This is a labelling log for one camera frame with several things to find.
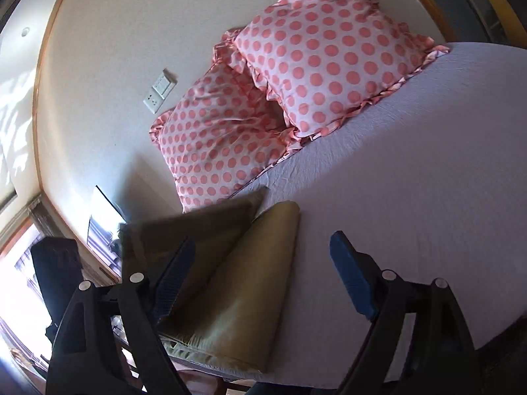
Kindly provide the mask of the white wall power socket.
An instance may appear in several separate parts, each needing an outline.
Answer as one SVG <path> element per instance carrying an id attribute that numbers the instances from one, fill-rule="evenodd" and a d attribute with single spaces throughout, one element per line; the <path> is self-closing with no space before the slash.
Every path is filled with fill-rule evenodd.
<path id="1" fill-rule="evenodd" d="M 164 102 L 163 97 L 159 96 L 156 91 L 149 92 L 143 100 L 144 105 L 153 114 L 156 114 Z"/>

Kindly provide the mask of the black flat television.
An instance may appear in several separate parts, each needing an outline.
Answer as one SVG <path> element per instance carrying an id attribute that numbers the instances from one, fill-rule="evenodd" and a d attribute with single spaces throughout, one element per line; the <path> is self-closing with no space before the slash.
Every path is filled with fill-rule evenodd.
<path id="1" fill-rule="evenodd" d="M 91 215 L 88 220 L 88 248 L 120 276 L 123 269 L 123 252 L 119 238 L 120 225 L 126 223 L 121 210 L 95 186 L 91 195 Z"/>

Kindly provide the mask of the lavender bed sheet mattress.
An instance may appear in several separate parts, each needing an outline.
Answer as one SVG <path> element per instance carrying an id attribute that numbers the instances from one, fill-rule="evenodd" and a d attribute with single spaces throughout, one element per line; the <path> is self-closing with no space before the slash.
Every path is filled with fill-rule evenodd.
<path id="1" fill-rule="evenodd" d="M 476 348 L 526 330 L 526 52 L 454 43 L 395 94 L 249 185 L 294 201 L 296 254 L 267 369 L 256 380 L 333 389 L 368 331 L 330 236 L 404 279 L 451 286 Z"/>

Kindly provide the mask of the right polka dot pillow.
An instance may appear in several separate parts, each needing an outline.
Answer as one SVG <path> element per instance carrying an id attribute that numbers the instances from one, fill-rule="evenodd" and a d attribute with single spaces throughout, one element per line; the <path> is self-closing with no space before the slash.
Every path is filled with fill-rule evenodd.
<path id="1" fill-rule="evenodd" d="M 448 51 L 376 0 L 279 0 L 227 31 L 214 56 L 277 102 L 301 142 L 338 129 Z"/>

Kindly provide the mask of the left polka dot pillow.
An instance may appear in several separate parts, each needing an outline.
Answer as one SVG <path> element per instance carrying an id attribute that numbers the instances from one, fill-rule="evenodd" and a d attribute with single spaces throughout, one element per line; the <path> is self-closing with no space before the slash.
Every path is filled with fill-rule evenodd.
<path id="1" fill-rule="evenodd" d="M 250 75 L 223 62 L 157 117 L 149 134 L 185 212 L 230 198 L 296 149 Z"/>

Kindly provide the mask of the white wall light switch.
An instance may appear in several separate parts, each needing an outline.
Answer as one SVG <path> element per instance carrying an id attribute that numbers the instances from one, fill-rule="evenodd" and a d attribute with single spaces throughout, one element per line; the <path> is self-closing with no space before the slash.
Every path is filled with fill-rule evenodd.
<path id="1" fill-rule="evenodd" d="M 176 84 L 177 79 L 174 75 L 168 69 L 163 69 L 161 75 L 153 83 L 152 88 L 160 97 L 166 99 Z"/>

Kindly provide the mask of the khaki pants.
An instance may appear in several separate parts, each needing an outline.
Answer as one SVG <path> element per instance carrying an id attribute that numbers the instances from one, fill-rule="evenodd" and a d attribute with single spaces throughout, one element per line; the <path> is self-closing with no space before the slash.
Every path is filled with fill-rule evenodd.
<path id="1" fill-rule="evenodd" d="M 281 318 L 300 210 L 252 193 L 174 218 L 119 227 L 123 277 L 155 277 L 185 239 L 195 258 L 156 328 L 168 355 L 228 375 L 264 373 Z"/>

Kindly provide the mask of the polka dot pillow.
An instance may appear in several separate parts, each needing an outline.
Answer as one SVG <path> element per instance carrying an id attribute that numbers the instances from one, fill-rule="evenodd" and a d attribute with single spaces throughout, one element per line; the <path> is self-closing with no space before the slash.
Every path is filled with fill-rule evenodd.
<path id="1" fill-rule="evenodd" d="M 223 62 L 157 117 L 149 134 L 185 212 L 230 198 L 296 149 L 250 75 Z"/>
<path id="2" fill-rule="evenodd" d="M 214 56 L 277 102 L 301 142 L 338 129 L 448 51 L 376 0 L 279 0 L 227 31 Z"/>

